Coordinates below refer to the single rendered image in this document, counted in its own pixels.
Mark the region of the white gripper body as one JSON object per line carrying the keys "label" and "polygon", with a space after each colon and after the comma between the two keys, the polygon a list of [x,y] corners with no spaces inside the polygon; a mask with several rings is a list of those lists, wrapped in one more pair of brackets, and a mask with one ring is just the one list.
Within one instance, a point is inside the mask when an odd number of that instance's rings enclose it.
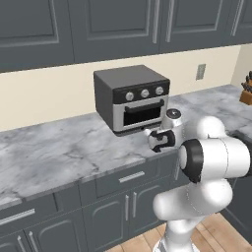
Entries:
{"label": "white gripper body", "polygon": [[162,148],[175,146],[175,135],[172,130],[144,130],[148,137],[149,147],[155,153],[159,153]]}

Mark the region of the grey drawer front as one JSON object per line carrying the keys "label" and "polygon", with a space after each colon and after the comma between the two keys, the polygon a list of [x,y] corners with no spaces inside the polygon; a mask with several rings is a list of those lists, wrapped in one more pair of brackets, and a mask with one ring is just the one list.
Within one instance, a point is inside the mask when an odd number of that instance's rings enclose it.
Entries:
{"label": "grey drawer front", "polygon": [[173,189],[189,183],[188,177],[178,164],[178,153],[169,153],[158,160],[160,175],[167,177],[167,189]]}
{"label": "grey drawer front", "polygon": [[[139,171],[144,171],[145,175],[124,183],[118,181],[119,178]],[[82,205],[87,206],[88,204],[94,203],[99,198],[121,192],[157,176],[158,162],[156,160],[147,161],[131,167],[114,169],[110,174],[106,174],[88,182],[82,182],[79,185]]]}
{"label": "grey drawer front", "polygon": [[69,187],[22,204],[0,210],[0,220],[35,209],[35,214],[0,226],[0,237],[34,224],[50,220],[81,207],[78,186]]}

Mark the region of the grey toaster oven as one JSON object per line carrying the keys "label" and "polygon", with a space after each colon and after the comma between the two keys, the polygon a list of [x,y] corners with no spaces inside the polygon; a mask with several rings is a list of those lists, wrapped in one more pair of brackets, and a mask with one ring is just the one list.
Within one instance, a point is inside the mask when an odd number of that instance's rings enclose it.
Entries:
{"label": "grey toaster oven", "polygon": [[116,135],[159,125],[170,80],[145,65],[94,71],[95,109]]}

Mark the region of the grey base cupboard door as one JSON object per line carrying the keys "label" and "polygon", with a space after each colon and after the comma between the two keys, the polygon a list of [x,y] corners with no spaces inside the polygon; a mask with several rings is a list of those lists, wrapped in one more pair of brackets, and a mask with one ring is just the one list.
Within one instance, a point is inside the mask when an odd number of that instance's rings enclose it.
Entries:
{"label": "grey base cupboard door", "polygon": [[[160,220],[156,217],[153,210],[154,197],[164,191],[167,191],[167,177],[149,182],[136,187],[132,190],[130,201],[130,224],[129,237],[135,237],[156,227]],[[137,193],[136,216],[133,218],[133,192]]]}
{"label": "grey base cupboard door", "polygon": [[18,243],[18,236],[22,237],[27,252],[32,252],[27,238],[22,230],[0,237],[0,252],[22,252]]}
{"label": "grey base cupboard door", "polygon": [[81,210],[47,220],[25,229],[26,237],[32,231],[39,252],[88,252],[84,220]]}
{"label": "grey base cupboard door", "polygon": [[83,208],[89,252],[104,252],[128,238],[125,195],[121,193]]}

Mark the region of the wooden knife block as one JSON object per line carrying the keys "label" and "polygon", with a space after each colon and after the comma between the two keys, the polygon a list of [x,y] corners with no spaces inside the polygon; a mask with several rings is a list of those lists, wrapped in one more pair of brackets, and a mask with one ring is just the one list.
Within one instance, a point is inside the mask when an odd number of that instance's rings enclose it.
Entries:
{"label": "wooden knife block", "polygon": [[248,105],[252,105],[252,71],[246,76],[246,82],[241,84],[243,91],[240,101]]}

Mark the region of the grey corner base cupboard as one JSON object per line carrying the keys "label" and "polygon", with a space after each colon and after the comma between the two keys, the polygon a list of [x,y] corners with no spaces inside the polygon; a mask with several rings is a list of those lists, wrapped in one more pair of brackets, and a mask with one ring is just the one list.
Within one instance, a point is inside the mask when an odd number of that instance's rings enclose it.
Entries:
{"label": "grey corner base cupboard", "polygon": [[231,203],[220,213],[252,244],[252,176],[228,178],[232,187]]}

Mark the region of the grey wall socket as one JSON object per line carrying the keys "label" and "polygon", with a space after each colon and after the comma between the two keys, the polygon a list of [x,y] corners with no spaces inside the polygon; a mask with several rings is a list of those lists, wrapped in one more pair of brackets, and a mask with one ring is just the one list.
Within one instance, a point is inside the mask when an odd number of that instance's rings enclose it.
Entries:
{"label": "grey wall socket", "polygon": [[202,80],[205,75],[206,64],[200,64],[197,69],[196,80]]}

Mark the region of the grey wall cupboard door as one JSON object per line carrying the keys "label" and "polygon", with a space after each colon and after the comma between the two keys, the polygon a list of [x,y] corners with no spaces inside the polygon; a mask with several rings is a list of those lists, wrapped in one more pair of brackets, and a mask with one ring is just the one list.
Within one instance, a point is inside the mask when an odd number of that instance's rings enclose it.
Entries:
{"label": "grey wall cupboard door", "polygon": [[68,0],[0,0],[0,73],[73,63]]}
{"label": "grey wall cupboard door", "polygon": [[163,0],[161,53],[230,45],[237,0],[174,0],[170,42],[165,41],[169,0]]}
{"label": "grey wall cupboard door", "polygon": [[245,0],[238,33],[230,36],[233,44],[250,43],[252,41],[252,0]]}
{"label": "grey wall cupboard door", "polygon": [[155,0],[69,0],[76,63],[158,54]]}

